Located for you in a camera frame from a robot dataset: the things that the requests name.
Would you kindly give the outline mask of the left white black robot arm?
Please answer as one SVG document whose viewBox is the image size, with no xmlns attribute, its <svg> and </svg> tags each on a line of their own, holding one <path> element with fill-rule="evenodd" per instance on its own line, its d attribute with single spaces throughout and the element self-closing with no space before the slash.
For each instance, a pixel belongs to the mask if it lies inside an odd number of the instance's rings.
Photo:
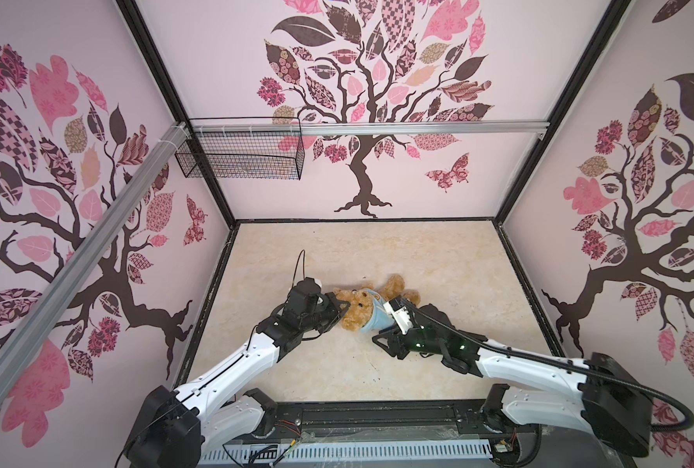
<svg viewBox="0 0 694 468">
<path fill-rule="evenodd" d="M 244 386 L 301 345 L 306 333 L 319 337 L 330 331 L 349 308 L 314 279 L 298 282 L 234 353 L 175 389 L 152 390 L 120 458 L 133 467 L 195 467 L 208 452 L 239 436 L 268 435 L 277 405 Z"/>
</svg>

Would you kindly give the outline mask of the brown plush teddy bear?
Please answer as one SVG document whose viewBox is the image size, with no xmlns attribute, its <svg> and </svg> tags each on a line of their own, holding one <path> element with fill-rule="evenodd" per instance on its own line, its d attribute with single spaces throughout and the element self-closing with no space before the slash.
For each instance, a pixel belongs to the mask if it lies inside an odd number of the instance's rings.
<svg viewBox="0 0 694 468">
<path fill-rule="evenodd" d="M 341 319 L 341 326 L 347 331 L 360 331 L 360 328 L 366 324 L 366 321 L 372 315 L 372 301 L 363 296 L 361 290 L 364 289 L 371 289 L 377 292 L 386 302 L 402 296 L 417 306 L 421 300 L 419 291 L 407 289 L 404 277 L 399 274 L 391 275 L 377 291 L 372 288 L 372 285 L 353 290 L 335 289 L 333 291 L 335 296 L 340 300 L 349 300 L 351 302 L 351 307 Z"/>
</svg>

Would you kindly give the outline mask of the light blue bear hoodie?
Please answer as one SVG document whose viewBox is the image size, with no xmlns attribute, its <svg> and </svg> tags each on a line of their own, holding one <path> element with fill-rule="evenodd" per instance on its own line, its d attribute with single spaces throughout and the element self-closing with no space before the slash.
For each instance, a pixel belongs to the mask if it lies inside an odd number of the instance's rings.
<svg viewBox="0 0 694 468">
<path fill-rule="evenodd" d="M 361 290 L 361 293 L 365 298 L 369 298 L 372 301 L 372 315 L 370 319 L 366 321 L 360 328 L 361 333 L 368 333 L 372 331 L 383 331 L 395 325 L 395 320 L 390 312 L 387 312 L 384 306 L 387 302 L 378 294 L 371 289 Z"/>
</svg>

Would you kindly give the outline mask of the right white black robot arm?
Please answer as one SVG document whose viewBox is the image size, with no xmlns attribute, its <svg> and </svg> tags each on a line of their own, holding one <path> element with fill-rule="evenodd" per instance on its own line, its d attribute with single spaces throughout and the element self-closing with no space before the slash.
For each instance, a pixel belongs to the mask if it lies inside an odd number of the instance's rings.
<svg viewBox="0 0 694 468">
<path fill-rule="evenodd" d="M 489 426 L 543 424 L 580 430 L 626 454 L 649 454 L 652 402 L 635 378 L 610 356 L 567 360 L 517 349 L 438 325 L 393 326 L 374 344 L 403 360 L 416 352 L 438 356 L 458 374 L 501 380 L 489 394 Z"/>
</svg>

